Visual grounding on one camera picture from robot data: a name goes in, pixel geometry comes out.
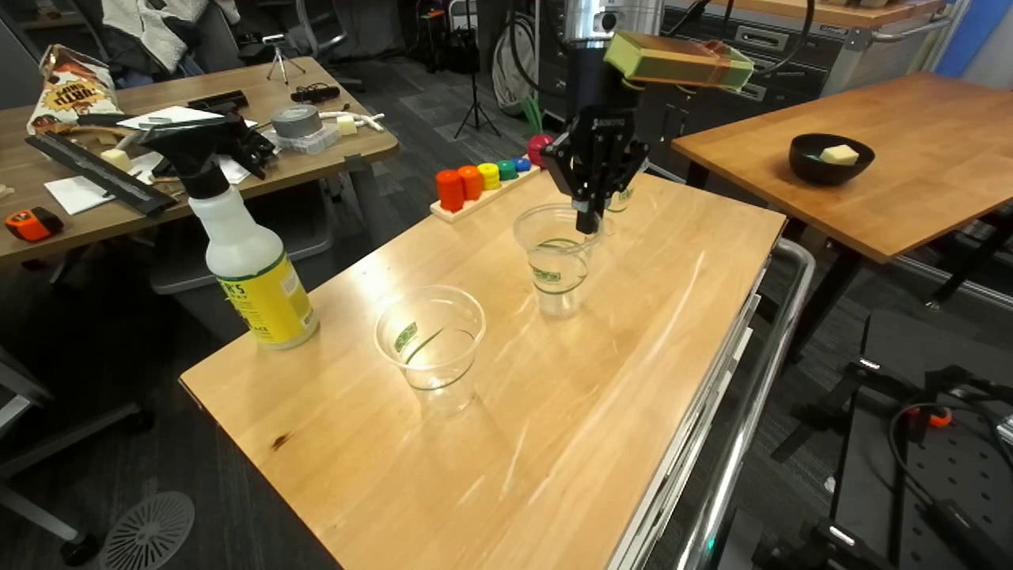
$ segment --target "plastic cup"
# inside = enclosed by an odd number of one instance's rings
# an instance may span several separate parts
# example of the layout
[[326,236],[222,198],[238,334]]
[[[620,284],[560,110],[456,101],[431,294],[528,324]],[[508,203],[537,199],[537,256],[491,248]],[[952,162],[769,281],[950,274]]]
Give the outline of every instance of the plastic cup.
[[514,222],[514,236],[528,255],[531,284],[541,315],[568,318],[580,306],[580,284],[590,275],[591,239],[578,230],[572,207],[535,207]]
[[429,284],[393,300],[378,319],[381,351],[411,389],[440,392],[458,385],[485,336],[480,305],[449,284]]

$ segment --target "black bowl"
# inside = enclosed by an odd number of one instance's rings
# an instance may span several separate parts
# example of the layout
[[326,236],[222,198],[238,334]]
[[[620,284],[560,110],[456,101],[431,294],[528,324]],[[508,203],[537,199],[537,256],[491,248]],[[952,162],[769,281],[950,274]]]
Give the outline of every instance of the black bowl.
[[[854,165],[831,165],[820,160],[820,153],[828,145],[851,145],[857,153],[857,162]],[[801,132],[792,140],[792,150],[790,150],[792,173],[815,183],[815,188],[840,188],[840,183],[857,177],[875,160],[877,160],[875,150],[868,150],[857,140],[836,136],[836,132]]]

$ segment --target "gray floor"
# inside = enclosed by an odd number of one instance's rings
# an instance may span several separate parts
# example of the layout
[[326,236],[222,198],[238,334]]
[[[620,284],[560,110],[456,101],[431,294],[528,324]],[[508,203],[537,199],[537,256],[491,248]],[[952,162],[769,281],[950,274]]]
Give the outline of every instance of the gray floor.
[[[339,77],[364,79],[355,92],[367,109],[387,115],[403,150],[378,165],[382,191],[382,239],[408,227],[433,199],[433,172],[521,157],[531,128],[485,110],[503,129],[472,129],[458,121],[468,110],[468,79],[429,72],[416,59],[355,59]],[[350,220],[334,274],[367,252],[361,227]],[[200,360],[215,342],[170,299],[148,291],[148,252],[107,245],[87,255],[59,290],[48,284],[48,265],[0,274],[0,342],[9,345],[57,392],[59,407],[18,424],[0,443],[74,424],[115,404],[144,398],[154,411],[145,435],[102,435],[12,486],[89,529],[107,529],[124,509],[154,492],[183,492],[196,503],[196,529],[167,568],[335,568],[291,509],[231,449],[212,421],[179,389],[179,373]],[[945,311],[921,311],[931,281],[895,269],[866,269],[847,300],[817,331],[801,360],[784,367],[769,404],[756,449],[741,480],[737,512],[775,537],[797,537],[801,523],[831,512],[828,480],[836,471],[840,435],[817,435],[792,462],[774,462],[769,449],[792,430],[790,410],[828,389],[847,360],[857,356],[861,324],[875,306],[895,306],[1010,348],[1013,318],[973,299],[952,299]],[[660,544],[651,568],[676,557],[673,537]],[[0,568],[65,568],[57,542],[0,512]]]

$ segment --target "wooden tabletop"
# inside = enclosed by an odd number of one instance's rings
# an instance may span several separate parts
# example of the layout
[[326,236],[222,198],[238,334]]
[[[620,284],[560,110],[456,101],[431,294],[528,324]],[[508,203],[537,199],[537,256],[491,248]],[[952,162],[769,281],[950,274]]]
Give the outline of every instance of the wooden tabletop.
[[[183,373],[344,568],[605,568],[782,230],[782,217],[641,173],[578,318],[544,319],[514,220],[548,173],[425,220],[312,299],[321,336],[242,336]],[[442,411],[373,342],[419,284],[472,291],[487,336]]]
[[[815,25],[883,29],[892,24],[917,24],[931,17],[937,8],[942,0],[895,0],[888,8],[861,9],[861,8],[847,8],[847,0],[817,0]],[[803,24],[807,0],[737,0],[735,9]]]
[[[279,115],[285,104],[291,104],[291,89],[296,85],[315,85],[326,84],[335,85],[335,79],[315,59],[301,58],[291,59],[289,71],[301,68],[291,79],[291,85],[266,79],[270,68],[243,68],[243,71],[228,71],[228,72],[208,72],[208,77],[186,77],[186,79],[170,79],[170,84],[154,84],[154,85],[138,85],[138,89],[121,89],[117,104],[127,115],[145,115],[159,110],[167,104],[186,104],[195,100],[208,100],[222,92],[242,89],[250,101],[243,109],[247,121],[270,125],[274,115]],[[350,110],[364,110],[350,92],[341,100],[326,101],[321,109],[350,109]],[[32,109],[17,109],[17,110],[0,110],[0,183],[12,188],[12,193],[0,191],[0,211],[17,211],[17,209],[32,209],[45,207],[65,220],[65,236],[42,241],[42,245],[21,245],[9,230],[0,230],[0,265],[18,264],[18,261],[38,261],[38,256],[55,256],[68,255],[83,245],[107,241],[117,236],[129,236],[167,220],[180,220],[189,209],[180,203],[154,220],[138,217],[124,203],[106,203],[98,209],[68,217],[59,203],[45,191],[45,181],[69,177],[74,172],[48,162],[42,153],[35,153],[27,142],[27,121]],[[242,183],[243,198],[261,198],[274,191],[285,191],[305,181],[318,181],[350,162],[371,162],[387,153],[393,153],[399,142],[390,129],[361,129],[355,136],[339,140],[335,145],[324,153],[308,153],[308,157],[281,157],[266,167],[266,177],[250,177]]]
[[[797,132],[861,140],[877,162],[840,191],[807,188],[790,173]],[[902,77],[673,145],[833,241],[891,264],[1013,199],[1010,132],[1010,92]]]

